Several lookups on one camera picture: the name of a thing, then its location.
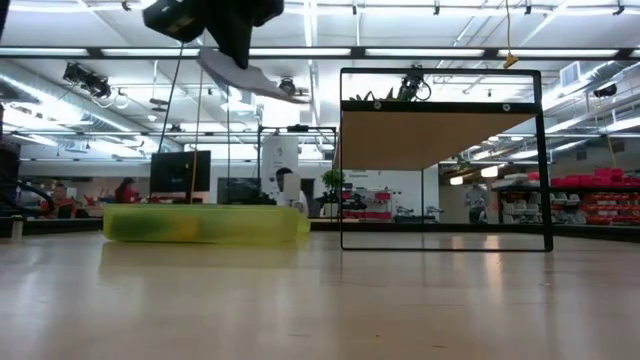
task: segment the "wooden panel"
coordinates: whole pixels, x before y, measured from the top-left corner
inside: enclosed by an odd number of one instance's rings
[[[535,115],[345,112],[344,169],[418,170],[487,140]]]

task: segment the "monitor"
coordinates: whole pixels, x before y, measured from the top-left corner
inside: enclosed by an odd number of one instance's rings
[[[209,191],[211,151],[198,151],[193,191]],[[194,152],[159,153],[151,156],[150,192],[191,194]]]

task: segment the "person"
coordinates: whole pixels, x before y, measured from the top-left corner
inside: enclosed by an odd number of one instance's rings
[[[57,183],[54,186],[51,198],[53,199],[54,209],[52,213],[45,216],[46,218],[73,218],[76,216],[78,207],[76,202],[67,196],[67,187],[64,184]],[[43,201],[40,204],[40,208],[43,211],[47,211],[49,210],[49,204]]]
[[[132,204],[136,202],[138,192],[133,187],[135,181],[132,178],[124,178],[120,183],[120,186],[116,189],[115,203],[116,204]]]
[[[278,183],[278,189],[280,190],[280,194],[276,199],[276,204],[279,206],[291,206],[293,208],[298,209],[305,216],[309,216],[309,206],[307,205],[307,197],[304,195],[302,191],[300,191],[300,198],[298,201],[295,201],[293,204],[288,204],[287,200],[284,198],[284,176],[286,174],[293,174],[293,171],[289,168],[283,167],[276,171],[276,181]]]
[[[469,207],[469,223],[479,224],[481,221],[480,216],[486,210],[487,191],[480,187],[478,182],[474,182],[471,189],[466,194],[466,206]]]

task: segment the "plastic bin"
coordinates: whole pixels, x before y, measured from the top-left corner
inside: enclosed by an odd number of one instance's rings
[[[113,241],[277,245],[310,231],[309,220],[282,206],[127,204],[104,207]]]

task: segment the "ceiling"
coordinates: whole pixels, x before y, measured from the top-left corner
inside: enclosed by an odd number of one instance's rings
[[[457,46],[504,47],[507,44],[508,21],[502,0],[440,0],[440,14],[431,0],[286,0],[286,10],[263,27],[254,29],[252,46],[316,47],[316,46]],[[174,47],[176,41],[146,28],[141,8],[148,4],[132,0],[127,12],[119,1],[108,0],[14,0],[12,1],[3,46],[57,47]],[[640,0],[622,2],[625,12],[612,13],[618,1],[607,0],[511,0],[510,41],[518,47],[636,47],[640,44]],[[525,15],[526,5],[532,13]],[[215,46],[211,36],[200,37],[188,46]],[[69,89],[62,79],[67,61],[60,59],[11,60],[29,72]],[[114,93],[120,89],[128,97],[124,109],[115,106],[113,97],[99,101],[114,116],[121,116],[143,129],[161,130],[164,113],[154,112],[149,99],[169,99],[177,61],[160,60],[154,81],[153,60],[79,60],[83,67],[107,76]],[[297,87],[309,88],[313,78],[315,103],[318,106],[314,124],[336,126],[339,122],[340,69],[344,67],[410,67],[425,68],[499,68],[501,62],[420,61],[420,60],[252,60],[274,82],[291,77]],[[517,69],[542,71],[543,85],[558,79],[558,71],[566,61],[522,61]],[[247,113],[226,112],[227,102],[208,76],[200,83],[201,69],[194,60],[181,61],[176,90],[171,101],[169,124],[201,122],[227,125],[233,131],[255,131],[256,117]],[[433,78],[433,100],[444,101],[519,101],[531,96],[530,84],[504,78],[477,77]],[[384,96],[398,87],[400,77],[350,77],[344,79],[345,94],[364,95],[372,90]],[[202,108],[198,102],[202,87]],[[91,99],[86,92],[72,88],[70,92]],[[308,105],[264,103],[265,125],[290,125],[300,122],[300,111]],[[237,102],[230,108],[240,106]],[[189,143],[193,139],[176,139]],[[235,137],[234,142],[243,139]]]

